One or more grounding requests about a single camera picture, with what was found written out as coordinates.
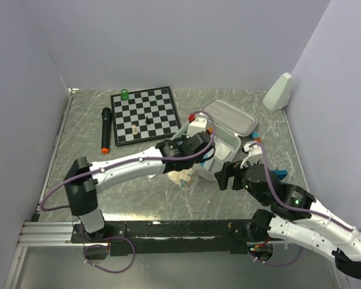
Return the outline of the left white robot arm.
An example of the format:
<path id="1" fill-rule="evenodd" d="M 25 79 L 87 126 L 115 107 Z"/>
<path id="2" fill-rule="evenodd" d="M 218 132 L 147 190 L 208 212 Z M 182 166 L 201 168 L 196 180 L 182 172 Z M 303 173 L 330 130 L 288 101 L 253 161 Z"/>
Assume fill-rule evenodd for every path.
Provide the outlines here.
<path id="1" fill-rule="evenodd" d="M 140 177 L 190 169 L 214 146 L 214 133 L 202 131 L 115 160 L 88 163 L 85 157 L 78 158 L 63 181 L 71 213 L 79 218 L 91 241 L 102 241 L 107 228 L 97 201 L 99 193 Z"/>

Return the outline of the white medicine kit case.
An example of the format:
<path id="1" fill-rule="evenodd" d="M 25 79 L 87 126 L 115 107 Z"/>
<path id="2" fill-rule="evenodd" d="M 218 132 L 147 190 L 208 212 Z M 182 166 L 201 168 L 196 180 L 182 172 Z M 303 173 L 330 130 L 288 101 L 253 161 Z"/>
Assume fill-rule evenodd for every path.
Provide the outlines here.
<path id="1" fill-rule="evenodd" d="M 191 169 L 195 170 L 197 175 L 207 181 L 215 181 L 214 173 L 222 169 L 223 163 L 234 159 L 242 146 L 240 138 L 251 135 L 258 124 L 258 119 L 222 99 L 207 102 L 200 111 L 192 114 L 203 114 L 208 118 L 206 129 L 215 125 L 215 144 L 217 141 L 222 141 L 232 147 L 230 157 L 223 162 L 214 157 L 209 170 L 202 168 L 199 163 L 192 166 Z"/>

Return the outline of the cream gloves packet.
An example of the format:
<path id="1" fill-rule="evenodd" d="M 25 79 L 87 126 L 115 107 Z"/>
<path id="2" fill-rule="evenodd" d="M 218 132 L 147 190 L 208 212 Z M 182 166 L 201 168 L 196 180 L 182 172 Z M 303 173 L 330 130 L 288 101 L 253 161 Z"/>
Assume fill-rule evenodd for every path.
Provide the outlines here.
<path id="1" fill-rule="evenodd" d="M 168 179 L 181 188 L 187 188 L 196 177 L 197 173 L 193 169 L 185 169 L 182 171 L 172 171 L 167 174 Z"/>

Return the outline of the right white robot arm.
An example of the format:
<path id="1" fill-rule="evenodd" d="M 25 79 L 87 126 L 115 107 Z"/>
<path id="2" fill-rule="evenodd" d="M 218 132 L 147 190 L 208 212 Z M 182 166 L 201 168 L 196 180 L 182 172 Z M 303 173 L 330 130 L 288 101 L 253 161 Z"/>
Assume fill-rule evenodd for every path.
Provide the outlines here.
<path id="1" fill-rule="evenodd" d="M 282 181 L 263 164 L 241 167 L 226 162 L 216 172 L 220 190 L 233 178 L 233 190 L 245 189 L 269 210 L 257 210 L 245 236 L 267 237 L 310 249 L 331 261 L 349 277 L 361 279 L 361 232 L 335 217 L 305 189 Z"/>

